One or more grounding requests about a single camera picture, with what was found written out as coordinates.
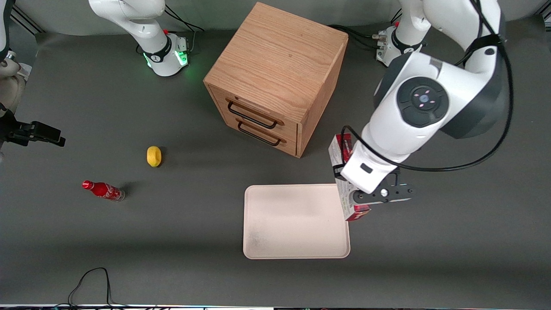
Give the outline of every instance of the bottle cap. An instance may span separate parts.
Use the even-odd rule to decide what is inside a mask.
[[[82,182],[82,187],[85,189],[92,189],[94,187],[94,182],[86,180]]]

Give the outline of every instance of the control buttons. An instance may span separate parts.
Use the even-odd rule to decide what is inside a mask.
[[[440,121],[448,111],[448,96],[437,81],[414,77],[399,88],[398,108],[402,119],[413,127],[422,128]]]

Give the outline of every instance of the wood grain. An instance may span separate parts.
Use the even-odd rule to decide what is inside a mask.
[[[321,115],[329,103],[331,96],[337,86],[337,80],[339,77],[339,72],[341,71],[341,65],[344,58],[344,50],[346,49],[346,42],[341,46],[341,51],[338,54],[338,57],[335,58],[335,62],[332,65],[331,70],[328,72],[327,77],[323,85],[320,88],[320,91],[317,94],[317,97],[312,104],[312,107],[304,115],[301,125],[298,128],[298,141],[297,141],[297,156],[301,157],[306,149],[314,129],[316,129],[317,123],[320,121]]]
[[[205,81],[300,122],[347,35],[257,3]]]
[[[258,2],[203,82],[228,126],[241,121],[267,139],[283,138],[277,148],[300,157],[333,94],[347,42],[341,31]],[[277,125],[266,129],[231,113],[230,100],[234,110]]]

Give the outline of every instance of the bottle label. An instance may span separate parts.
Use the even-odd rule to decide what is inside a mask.
[[[102,196],[102,198],[109,200],[118,200],[121,197],[121,190],[109,184],[105,184],[105,186],[107,186],[107,192],[105,193],[105,195]]]

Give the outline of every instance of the gray table surface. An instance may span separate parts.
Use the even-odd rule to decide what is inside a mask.
[[[378,26],[362,28],[373,33]],[[551,308],[551,55],[541,19],[514,22],[508,48],[516,110],[510,136],[482,165],[404,172],[415,199],[375,206],[350,224],[342,260],[248,260],[243,198],[253,184],[332,183],[327,147],[360,130],[385,68],[350,44],[337,89],[302,159],[224,125],[202,79],[232,31],[197,34],[190,66],[156,76],[122,36],[40,36],[20,120],[62,130],[64,148],[5,144],[0,165],[0,303],[61,303],[104,266],[115,301],[293,307]],[[437,31],[425,52],[461,50]],[[464,163],[503,122],[463,141],[437,134],[408,163]],[[157,169],[145,150],[162,146]],[[80,188],[124,187],[120,204]],[[91,274],[79,303],[103,303]]]

